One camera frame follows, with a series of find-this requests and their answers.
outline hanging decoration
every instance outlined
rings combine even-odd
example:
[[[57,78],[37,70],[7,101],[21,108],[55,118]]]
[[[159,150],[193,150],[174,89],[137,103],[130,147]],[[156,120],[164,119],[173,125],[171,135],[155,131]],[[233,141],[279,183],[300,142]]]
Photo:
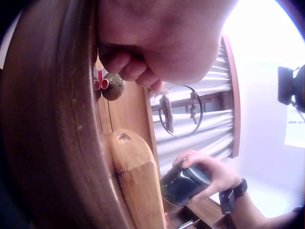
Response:
[[[102,71],[98,71],[98,78],[93,81],[96,91],[102,93],[103,97],[109,101],[117,100],[124,91],[125,81],[119,74],[107,73],[104,78]]]
[[[190,108],[190,113],[191,113],[190,118],[192,118],[194,120],[194,123],[197,126],[195,127],[195,129],[191,133],[183,135],[183,136],[179,136],[179,137],[173,135],[174,125],[173,125],[173,115],[172,115],[172,109],[171,109],[172,108],[171,107],[171,102],[166,95],[163,95],[162,98],[159,100],[160,101],[159,118],[160,118],[161,125],[163,126],[163,128],[166,130],[167,133],[169,133],[171,136],[176,137],[176,138],[186,138],[186,137],[191,136],[193,133],[195,133],[198,130],[198,128],[201,124],[201,121],[202,121],[202,117],[203,117],[203,106],[202,106],[200,96],[190,86],[183,85],[183,87],[187,87],[188,89],[190,89],[192,91],[191,92],[191,105],[192,106]],[[196,114],[196,108],[197,108],[198,103],[199,103],[199,106],[200,106],[200,118],[199,118],[199,121],[197,122],[197,120],[195,118],[195,114]],[[164,122],[162,120],[161,110],[163,110],[163,113],[164,113],[164,116],[165,116],[165,125],[164,125]]]
[[[163,95],[159,101],[160,101],[160,106],[163,110],[163,114],[165,116],[166,130],[173,133],[174,132],[174,125],[173,125],[174,120],[173,120],[171,102],[166,95]]]

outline metal ring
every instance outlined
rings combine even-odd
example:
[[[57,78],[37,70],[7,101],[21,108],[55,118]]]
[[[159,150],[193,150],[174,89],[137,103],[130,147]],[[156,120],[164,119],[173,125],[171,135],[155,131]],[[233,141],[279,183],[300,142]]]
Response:
[[[193,88],[191,88],[190,86],[187,86],[187,85],[176,85],[176,86],[187,87],[188,89],[191,89],[192,92],[196,92]],[[173,135],[171,132],[169,132],[169,131],[166,129],[166,127],[165,127],[165,125],[164,125],[164,123],[163,123],[163,120],[162,120],[161,108],[159,108],[159,118],[160,118],[160,121],[161,121],[161,125],[163,126],[163,128],[165,129],[165,131],[166,131],[167,133],[169,133],[171,136],[173,136],[173,137],[175,137],[175,138],[186,138],[186,137],[191,136],[193,133],[195,133],[195,132],[198,130],[198,128],[199,128],[199,126],[200,126],[200,124],[201,124],[201,121],[202,121],[202,117],[203,117],[202,102],[201,102],[200,96],[199,96],[198,94],[197,94],[197,100],[199,101],[199,106],[200,106],[200,118],[199,118],[198,124],[197,124],[196,128],[195,128],[191,133],[186,134],[186,135],[182,135],[182,136],[180,136],[180,137]]]

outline black camera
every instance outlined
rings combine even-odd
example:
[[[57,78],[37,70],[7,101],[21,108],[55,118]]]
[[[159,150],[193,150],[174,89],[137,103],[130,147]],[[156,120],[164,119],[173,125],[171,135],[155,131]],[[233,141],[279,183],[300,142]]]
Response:
[[[278,101],[285,105],[293,104],[300,112],[305,113],[305,65],[303,65],[295,78],[293,70],[287,67],[278,67]]]

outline white curtain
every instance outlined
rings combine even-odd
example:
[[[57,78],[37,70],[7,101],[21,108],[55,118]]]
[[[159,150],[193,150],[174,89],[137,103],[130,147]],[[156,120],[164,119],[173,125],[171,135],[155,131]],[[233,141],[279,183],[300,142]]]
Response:
[[[225,50],[221,48],[219,56],[207,75],[198,83],[190,84],[199,96],[221,91],[231,90],[231,77],[228,70],[228,62],[224,56]],[[165,88],[173,85],[167,83]],[[170,89],[167,95],[171,102],[189,99],[190,90],[186,87],[177,86]],[[162,95],[151,98],[151,105],[158,105]],[[190,114],[173,114],[174,135],[183,136],[191,133],[196,125]],[[167,133],[162,127],[159,115],[153,115],[157,151],[160,164],[161,176],[164,176],[172,167],[173,161],[183,151],[193,149],[204,154],[223,159],[231,154],[233,141],[233,111],[212,111],[203,113],[202,122],[196,133],[187,138],[175,138]]]

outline white paper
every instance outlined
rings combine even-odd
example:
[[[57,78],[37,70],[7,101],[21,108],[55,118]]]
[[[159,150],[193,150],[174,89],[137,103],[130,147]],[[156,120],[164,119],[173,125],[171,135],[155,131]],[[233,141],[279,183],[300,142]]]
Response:
[[[292,105],[287,106],[285,145],[305,148],[305,123]]]

